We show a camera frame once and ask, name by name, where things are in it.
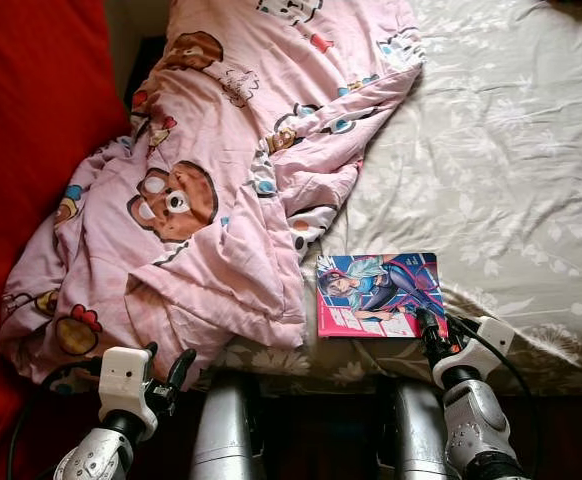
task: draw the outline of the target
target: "bed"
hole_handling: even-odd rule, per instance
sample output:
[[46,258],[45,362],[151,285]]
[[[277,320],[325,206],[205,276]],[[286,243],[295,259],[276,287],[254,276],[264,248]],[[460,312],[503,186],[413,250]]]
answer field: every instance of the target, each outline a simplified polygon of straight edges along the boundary
[[[582,5],[411,4],[427,63],[369,145],[345,207],[301,264],[304,345],[289,351],[235,338],[214,368],[256,372],[272,395],[369,392],[377,374],[428,379],[417,342],[319,340],[315,333],[318,254],[419,250],[437,253],[450,312],[493,315],[513,325],[519,335],[509,356],[534,392],[582,394]],[[0,111],[9,112],[0,135],[4,128],[18,132],[20,148],[16,143],[0,153],[0,195],[21,208],[8,212],[15,226],[10,235],[0,227],[0,292],[9,266],[57,204],[79,160],[127,128],[109,67],[102,68],[108,65],[102,11],[93,8],[87,18],[80,6],[69,5],[56,10],[68,19],[62,22],[26,8],[17,12],[14,19],[28,22],[20,26],[56,30],[43,46],[31,47],[37,62],[22,61],[30,56],[27,46],[37,45],[39,37],[30,35],[35,29],[18,36],[27,52],[20,60],[0,61],[3,79],[13,72],[23,78],[37,65],[40,74],[31,78],[47,92],[40,100],[24,84],[4,88],[8,80],[1,90],[10,94],[0,96]],[[54,42],[63,26],[80,40]],[[9,58],[7,43],[0,43],[2,60]],[[57,55],[45,56],[50,45]],[[77,71],[58,68],[67,52]],[[99,102],[91,102],[92,95]],[[13,105],[24,110],[12,115]],[[22,121],[26,107],[37,121]],[[49,122],[54,115],[62,122]],[[53,124],[49,138],[61,142],[29,133],[31,123],[45,122]],[[79,135],[67,135],[67,128]],[[18,150],[34,153],[15,162]],[[31,187],[26,192],[17,188],[22,178]],[[203,374],[199,388],[211,373]],[[498,393],[518,393],[504,370],[490,383]],[[26,391],[0,362],[0,462]]]

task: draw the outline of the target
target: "magazine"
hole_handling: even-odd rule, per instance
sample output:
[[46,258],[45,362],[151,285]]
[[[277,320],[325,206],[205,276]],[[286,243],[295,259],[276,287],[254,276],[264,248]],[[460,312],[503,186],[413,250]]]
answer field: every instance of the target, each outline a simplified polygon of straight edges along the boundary
[[317,302],[320,337],[419,337],[418,307],[447,336],[433,253],[319,256]]

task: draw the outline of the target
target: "cartoon bear face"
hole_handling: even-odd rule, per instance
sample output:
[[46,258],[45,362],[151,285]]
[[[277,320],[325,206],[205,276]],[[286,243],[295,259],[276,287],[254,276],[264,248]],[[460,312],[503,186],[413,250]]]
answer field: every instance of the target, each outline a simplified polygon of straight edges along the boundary
[[322,0],[260,0],[257,9],[283,18],[289,25],[308,22],[316,10],[322,8]]
[[209,225],[218,211],[213,181],[197,165],[182,161],[171,173],[151,168],[127,203],[133,219],[162,242],[184,242]]
[[221,62],[222,52],[220,42],[206,32],[183,33],[173,42],[165,63],[171,70],[202,70]]

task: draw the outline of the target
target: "red pillow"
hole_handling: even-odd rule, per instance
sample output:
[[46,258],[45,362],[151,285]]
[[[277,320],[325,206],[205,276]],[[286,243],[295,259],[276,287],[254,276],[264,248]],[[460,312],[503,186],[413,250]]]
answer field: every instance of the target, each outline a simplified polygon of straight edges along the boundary
[[[127,131],[102,0],[0,0],[0,294],[76,165]],[[0,478],[24,397],[2,362]]]

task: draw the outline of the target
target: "book cover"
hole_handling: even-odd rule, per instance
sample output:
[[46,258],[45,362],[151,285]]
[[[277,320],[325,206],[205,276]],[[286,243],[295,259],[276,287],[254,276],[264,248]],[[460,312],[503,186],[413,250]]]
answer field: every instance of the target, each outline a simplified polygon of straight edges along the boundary
[[318,257],[320,337],[419,337],[415,309],[429,309],[447,336],[433,253]]

